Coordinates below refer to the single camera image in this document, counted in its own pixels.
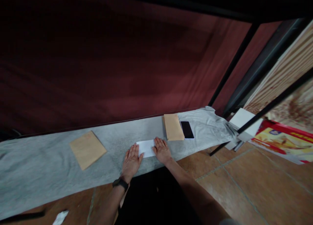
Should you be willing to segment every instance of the person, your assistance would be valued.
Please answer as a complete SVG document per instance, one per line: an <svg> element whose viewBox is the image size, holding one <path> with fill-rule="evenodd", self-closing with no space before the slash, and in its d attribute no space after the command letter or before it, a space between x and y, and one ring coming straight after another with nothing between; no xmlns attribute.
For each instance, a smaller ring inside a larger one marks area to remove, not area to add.
<svg viewBox="0 0 313 225"><path fill-rule="evenodd" d="M156 137L153 151L165 167L133 178L142 162L139 146L126 152L122 173L92 225L238 224L172 158L166 141Z"/></svg>

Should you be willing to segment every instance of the wristwatch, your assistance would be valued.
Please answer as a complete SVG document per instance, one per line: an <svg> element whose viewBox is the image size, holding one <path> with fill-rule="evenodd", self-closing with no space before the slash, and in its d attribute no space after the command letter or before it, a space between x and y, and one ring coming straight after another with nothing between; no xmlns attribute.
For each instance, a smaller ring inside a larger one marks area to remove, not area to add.
<svg viewBox="0 0 313 225"><path fill-rule="evenodd" d="M112 184L113 187L116 187L116 186L118 186L118 185L121 185L121 186L125 189L125 192L127 191L127 189L128 189L128 183L126 183L123 179L121 179L121 178L116 179L116 180L113 182L113 184Z"/></svg>

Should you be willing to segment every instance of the wrinkled fabric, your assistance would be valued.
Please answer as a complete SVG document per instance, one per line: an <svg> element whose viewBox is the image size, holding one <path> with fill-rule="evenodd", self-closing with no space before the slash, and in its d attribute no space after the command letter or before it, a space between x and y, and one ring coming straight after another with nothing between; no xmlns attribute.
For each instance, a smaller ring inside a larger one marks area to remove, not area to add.
<svg viewBox="0 0 313 225"><path fill-rule="evenodd" d="M235 137L227 121L216 116L211 107L178 113L178 117L190 122L195 139L168 142L175 160ZM69 143L89 131L108 152L82 171ZM0 220L113 182L120 176L127 149L156 136L166 139L161 116L1 142ZM136 176L162 166L156 157L145 158Z"/></svg>

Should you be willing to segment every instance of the hand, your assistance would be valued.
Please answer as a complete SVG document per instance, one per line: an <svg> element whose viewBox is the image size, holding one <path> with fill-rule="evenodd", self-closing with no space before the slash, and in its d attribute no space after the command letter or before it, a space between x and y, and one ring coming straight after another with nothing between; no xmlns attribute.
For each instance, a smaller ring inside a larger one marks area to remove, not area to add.
<svg viewBox="0 0 313 225"><path fill-rule="evenodd" d="M130 183L133 176L137 173L143 159L143 153L140 155L140 157L138 157L138 153L139 145L134 144L129 150L127 150L125 155L122 174L120 178L128 184Z"/></svg>
<svg viewBox="0 0 313 225"><path fill-rule="evenodd" d="M166 165L168 162L170 162L173 158L171 156L171 152L169 147L167 146L167 143L165 140L156 137L154 139L155 146L152 148L154 151L156 158L159 160L159 162Z"/></svg>

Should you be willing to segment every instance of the tile grout line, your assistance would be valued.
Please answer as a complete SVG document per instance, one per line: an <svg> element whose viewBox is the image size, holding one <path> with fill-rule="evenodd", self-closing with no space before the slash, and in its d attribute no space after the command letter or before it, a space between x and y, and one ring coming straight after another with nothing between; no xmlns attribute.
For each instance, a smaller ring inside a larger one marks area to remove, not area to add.
<svg viewBox="0 0 313 225"><path fill-rule="evenodd" d="M270 162L273 163L278 169L283 171L287 176L289 176L292 180L294 180L300 187L302 187L304 190L306 190L310 195L313 195L313 192L311 192L309 189L307 189L302 183L300 183L298 180L296 180L294 177L292 177L289 173L287 173L282 167L280 167L275 161L273 161L271 158L269 158L267 155L265 155L263 152L261 152L257 147L257 151L260 152L263 156L265 156L267 159L269 159Z"/></svg>
<svg viewBox="0 0 313 225"><path fill-rule="evenodd" d="M90 223L90 216L91 216L92 207L93 207L94 200L95 200L96 188L97 187L94 187L94 191L92 192L92 198L91 198L91 203L90 203L90 207L89 207L89 213L88 213L88 217L87 217L87 225L89 225L89 223Z"/></svg>
<svg viewBox="0 0 313 225"><path fill-rule="evenodd" d="M234 182L234 184L239 188L239 190L241 191L241 193L242 193L242 194L244 195L244 197L248 200L248 202L252 205L252 207L254 208L254 210L260 215L260 217L263 219L263 221L264 221L267 225L269 225L268 222L266 221L266 219L263 217L263 215L258 211L258 209L256 208L256 206L252 203L252 201L249 199L249 197L244 193L244 191L242 190L242 188L241 188L241 187L238 185L238 183L235 181L235 179L230 175L230 173L228 172L228 170L225 169L224 165L226 165L226 163L223 164L223 165L221 165L221 166L222 166L223 169L226 171L226 173L228 174L228 176L231 178L231 180Z"/></svg>
<svg viewBox="0 0 313 225"><path fill-rule="evenodd" d="M205 173L204 175L202 175L202 176L198 177L198 178L196 179L196 181L199 181L199 180L201 180L201 179L205 178L206 176L208 176L208 175L210 175L210 174L214 173L215 171L217 171L218 169L220 169L222 166L228 165L229 163L233 162L234 160L236 160L236 159L240 158L241 156L243 156L243 155L247 154L248 152L250 152L250 151L252 151L252 150L253 150L253 148L251 148L251 149L249 149L249 150L247 150L247 151L245 151L245 152L241 153L240 155L238 155L238 156L234 157L233 159L231 159L231 160L229 160L229 161L225 162L224 164L222 164L222 163L220 162L220 160L218 160L218 159L217 159L217 160L218 160L218 162L220 163L220 166L218 166L218 167L216 167L216 168L212 169L211 171L209 171L209 172Z"/></svg>

